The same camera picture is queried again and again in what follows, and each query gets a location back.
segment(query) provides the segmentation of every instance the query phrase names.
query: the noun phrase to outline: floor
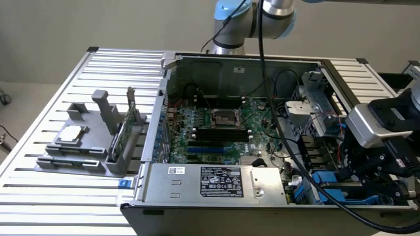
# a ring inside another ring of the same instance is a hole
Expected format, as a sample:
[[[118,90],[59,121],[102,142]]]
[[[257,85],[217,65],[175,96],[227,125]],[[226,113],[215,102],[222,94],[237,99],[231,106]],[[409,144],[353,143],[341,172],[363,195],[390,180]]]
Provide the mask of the floor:
[[[57,84],[0,82],[0,88],[11,97],[10,104],[0,105],[0,125],[17,139],[23,135],[58,87]],[[14,146],[14,141],[9,137],[5,140]],[[6,154],[0,152],[0,163],[5,157]],[[374,236],[390,236],[390,234],[377,233]]]

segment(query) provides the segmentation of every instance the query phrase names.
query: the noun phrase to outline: green circuit board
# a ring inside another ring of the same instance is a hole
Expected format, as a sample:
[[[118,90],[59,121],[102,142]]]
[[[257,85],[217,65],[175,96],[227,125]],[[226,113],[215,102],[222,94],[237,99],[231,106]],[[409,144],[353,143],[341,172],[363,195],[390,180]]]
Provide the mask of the green circuit board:
[[[175,109],[173,112],[173,119],[170,123],[170,163],[197,163],[197,164],[229,164],[238,163],[238,159],[242,156],[269,156],[269,152],[275,148],[278,141],[269,138],[262,132],[261,119],[269,123],[270,113],[265,108],[265,102],[259,100],[249,99],[239,108],[230,109],[230,112],[235,114],[237,122],[231,126],[231,123],[214,120],[214,109],[197,108],[187,102]],[[249,142],[226,142],[223,145],[222,153],[189,153],[187,142],[193,140],[191,133],[193,128],[225,128],[250,130],[251,138]],[[275,135],[275,131],[265,127],[265,132],[271,136]]]

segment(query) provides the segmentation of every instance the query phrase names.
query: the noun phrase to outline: power supply label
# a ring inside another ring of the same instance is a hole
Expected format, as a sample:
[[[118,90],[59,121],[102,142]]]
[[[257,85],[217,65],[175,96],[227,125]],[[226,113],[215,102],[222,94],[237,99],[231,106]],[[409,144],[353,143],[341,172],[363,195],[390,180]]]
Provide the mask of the power supply label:
[[[202,197],[243,197],[241,168],[201,167],[199,178],[199,194]]]

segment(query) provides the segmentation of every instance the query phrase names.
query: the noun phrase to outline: slotted metal tabletop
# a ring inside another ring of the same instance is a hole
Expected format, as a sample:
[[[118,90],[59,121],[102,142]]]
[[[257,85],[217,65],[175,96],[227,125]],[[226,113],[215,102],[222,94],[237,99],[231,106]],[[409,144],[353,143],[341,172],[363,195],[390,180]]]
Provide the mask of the slotted metal tabletop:
[[[33,172],[63,121],[71,102],[98,110],[90,99],[95,89],[109,93],[109,103],[126,111],[126,87],[135,88],[135,104],[150,118],[161,75],[162,52],[102,49],[86,53],[57,93],[46,104],[11,153],[0,166],[1,235],[130,236],[134,231],[115,207],[118,179]],[[330,59],[361,102],[391,96],[378,76],[354,59]],[[138,143],[142,143],[146,126]],[[137,145],[127,174],[138,170],[141,144]]]

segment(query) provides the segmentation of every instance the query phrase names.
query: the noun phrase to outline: gray 3d printed holder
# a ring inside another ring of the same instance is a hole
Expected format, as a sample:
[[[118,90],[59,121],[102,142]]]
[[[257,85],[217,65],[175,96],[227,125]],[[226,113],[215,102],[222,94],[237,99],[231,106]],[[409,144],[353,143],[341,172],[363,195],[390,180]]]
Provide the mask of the gray 3d printed holder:
[[[127,88],[126,95],[133,97]],[[46,153],[37,158],[35,171],[105,177],[125,176],[131,153],[145,122],[145,115],[127,98],[125,117],[109,105],[107,92],[95,90],[91,100],[99,111],[87,111],[83,103],[71,103],[69,119],[58,131]]]

